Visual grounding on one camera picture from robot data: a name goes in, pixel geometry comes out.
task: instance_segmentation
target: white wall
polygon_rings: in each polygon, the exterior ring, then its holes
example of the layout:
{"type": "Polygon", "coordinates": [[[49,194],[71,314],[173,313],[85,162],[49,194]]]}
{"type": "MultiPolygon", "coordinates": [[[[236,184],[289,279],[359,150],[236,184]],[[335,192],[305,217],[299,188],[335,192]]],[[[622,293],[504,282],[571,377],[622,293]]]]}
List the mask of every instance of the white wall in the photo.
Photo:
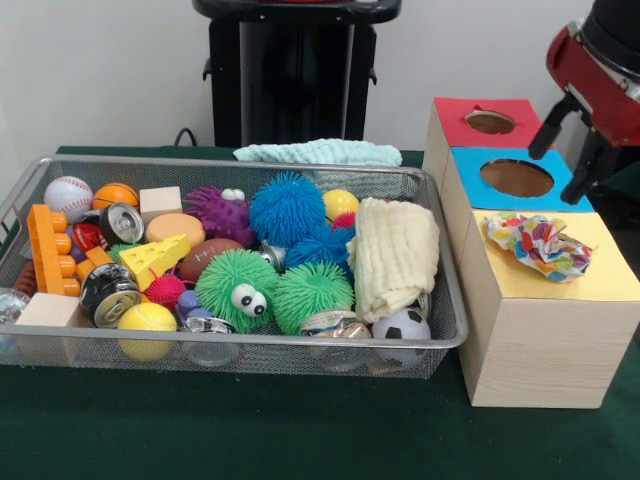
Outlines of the white wall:
{"type": "MultiPolygon", "coordinates": [[[[366,136],[421,149],[435,95],[529,97],[546,113],[560,95],[546,49],[591,3],[405,0],[378,27],[366,136]]],[[[207,28],[189,0],[0,0],[0,188],[63,144],[165,145],[184,125],[210,143],[207,28]]]]}

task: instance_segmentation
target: orange ball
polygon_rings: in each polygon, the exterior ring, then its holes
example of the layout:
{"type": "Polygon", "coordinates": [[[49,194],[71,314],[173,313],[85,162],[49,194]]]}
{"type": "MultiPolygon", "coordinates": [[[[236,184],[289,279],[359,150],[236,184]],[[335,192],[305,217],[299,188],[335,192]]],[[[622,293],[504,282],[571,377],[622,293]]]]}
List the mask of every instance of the orange ball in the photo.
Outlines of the orange ball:
{"type": "Polygon", "coordinates": [[[102,210],[117,202],[138,208],[138,193],[124,183],[109,183],[96,192],[92,206],[94,210],[102,210]]]}

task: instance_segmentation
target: light green towel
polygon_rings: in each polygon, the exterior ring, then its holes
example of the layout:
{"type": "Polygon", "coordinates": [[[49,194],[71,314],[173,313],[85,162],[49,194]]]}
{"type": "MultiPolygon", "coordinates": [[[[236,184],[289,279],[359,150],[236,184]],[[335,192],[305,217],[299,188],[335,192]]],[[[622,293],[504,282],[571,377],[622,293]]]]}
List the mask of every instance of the light green towel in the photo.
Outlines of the light green towel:
{"type": "Polygon", "coordinates": [[[233,152],[241,162],[312,163],[399,167],[400,151],[350,140],[314,140],[291,145],[251,145],[233,152]]]}

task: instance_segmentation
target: yellow ball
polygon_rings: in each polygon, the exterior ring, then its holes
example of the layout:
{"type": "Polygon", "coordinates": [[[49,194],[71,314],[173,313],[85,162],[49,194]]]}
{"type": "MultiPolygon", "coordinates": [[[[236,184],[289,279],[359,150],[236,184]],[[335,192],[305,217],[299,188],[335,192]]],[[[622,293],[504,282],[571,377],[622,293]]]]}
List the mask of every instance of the yellow ball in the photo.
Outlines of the yellow ball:
{"type": "MultiPolygon", "coordinates": [[[[118,324],[120,330],[153,330],[156,332],[175,332],[178,329],[171,311],[155,303],[141,303],[131,307],[122,316],[118,324]]],[[[133,360],[154,362],[167,355],[173,342],[163,340],[125,340],[120,339],[120,348],[133,360]]]]}
{"type": "Polygon", "coordinates": [[[346,190],[330,190],[322,198],[327,207],[327,219],[332,222],[337,216],[343,213],[357,212],[360,208],[360,202],[355,195],[346,190]]]}

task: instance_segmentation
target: metal basket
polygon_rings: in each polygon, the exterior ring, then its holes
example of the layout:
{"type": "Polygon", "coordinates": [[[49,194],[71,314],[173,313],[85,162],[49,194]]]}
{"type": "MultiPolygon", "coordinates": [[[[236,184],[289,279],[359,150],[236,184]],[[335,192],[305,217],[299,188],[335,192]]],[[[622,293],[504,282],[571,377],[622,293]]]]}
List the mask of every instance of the metal basket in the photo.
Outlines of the metal basket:
{"type": "Polygon", "coordinates": [[[274,325],[251,335],[0,325],[0,364],[428,378],[447,351],[466,339],[467,318],[435,186],[421,170],[122,157],[46,158],[30,166],[0,207],[0,286],[11,286],[27,261],[27,214],[33,203],[42,202],[46,186],[57,177],[80,177],[94,190],[108,182],[125,182],[138,189],[179,185],[184,194],[216,185],[241,188],[251,198],[283,170],[299,171],[325,191],[346,188],[360,198],[412,201],[433,211],[441,228],[441,254],[429,318],[432,340],[289,337],[278,335],[274,325]],[[139,362],[123,353],[121,345],[127,341],[137,342],[136,348],[162,345],[170,351],[161,360],[139,362]]]}

